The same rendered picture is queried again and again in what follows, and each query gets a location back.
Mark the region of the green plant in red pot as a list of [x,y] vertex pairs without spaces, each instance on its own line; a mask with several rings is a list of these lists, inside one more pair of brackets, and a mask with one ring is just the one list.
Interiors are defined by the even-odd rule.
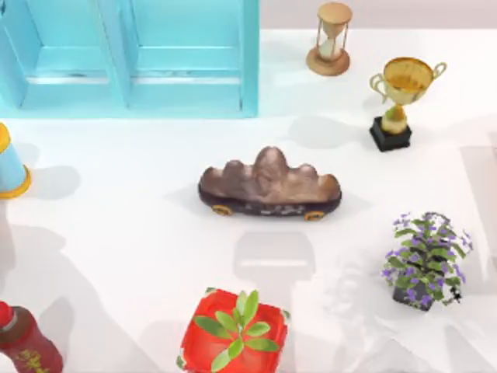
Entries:
[[259,302],[257,290],[239,295],[208,288],[182,339],[182,373],[276,373],[290,313]]

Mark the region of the dark red bottle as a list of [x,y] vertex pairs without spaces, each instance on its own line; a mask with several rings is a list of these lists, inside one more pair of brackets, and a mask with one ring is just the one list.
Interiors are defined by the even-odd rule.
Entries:
[[62,373],[63,358],[40,331],[33,314],[0,301],[0,352],[18,373]]

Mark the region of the light blue rack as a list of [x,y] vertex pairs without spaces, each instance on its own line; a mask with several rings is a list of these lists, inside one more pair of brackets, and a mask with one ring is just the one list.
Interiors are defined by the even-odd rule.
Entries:
[[0,0],[0,117],[253,117],[259,0]]

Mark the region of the gold trophy on black base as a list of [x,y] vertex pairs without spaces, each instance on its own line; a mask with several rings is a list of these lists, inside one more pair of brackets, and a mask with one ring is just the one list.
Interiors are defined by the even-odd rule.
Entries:
[[390,60],[381,73],[370,78],[370,88],[380,94],[382,102],[391,100],[394,104],[383,116],[375,117],[370,128],[370,134],[381,152],[410,145],[412,130],[404,107],[420,100],[446,69],[445,62],[432,68],[417,58],[399,57]]

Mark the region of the light blue and yellow cup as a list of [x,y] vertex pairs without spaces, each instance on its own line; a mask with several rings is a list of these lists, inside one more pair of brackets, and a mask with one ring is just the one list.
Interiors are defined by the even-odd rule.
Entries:
[[8,128],[0,122],[0,199],[19,197],[30,184],[30,171],[21,162]]

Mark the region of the brown mountain-shaped rock ornament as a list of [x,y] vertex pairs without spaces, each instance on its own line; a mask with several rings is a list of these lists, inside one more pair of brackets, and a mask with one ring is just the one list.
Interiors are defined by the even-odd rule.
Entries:
[[342,188],[332,174],[320,175],[310,164],[291,167],[284,153],[266,146],[253,164],[233,159],[222,169],[209,167],[198,183],[200,199],[223,216],[302,216],[318,221],[342,200]]

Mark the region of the wooden hourglass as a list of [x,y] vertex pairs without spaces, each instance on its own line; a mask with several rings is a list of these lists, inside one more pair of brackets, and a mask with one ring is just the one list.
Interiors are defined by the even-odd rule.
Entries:
[[346,41],[352,10],[341,2],[326,2],[318,8],[317,16],[315,45],[307,54],[306,64],[318,75],[341,75],[350,65]]

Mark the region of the purple flower plant in pot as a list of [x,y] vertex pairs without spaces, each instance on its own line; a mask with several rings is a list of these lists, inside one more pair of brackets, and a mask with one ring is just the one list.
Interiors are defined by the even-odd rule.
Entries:
[[474,249],[471,236],[457,233],[451,220],[435,211],[403,213],[393,226],[401,243],[385,255],[381,271],[393,299],[424,312],[436,302],[459,303],[466,283],[460,261]]

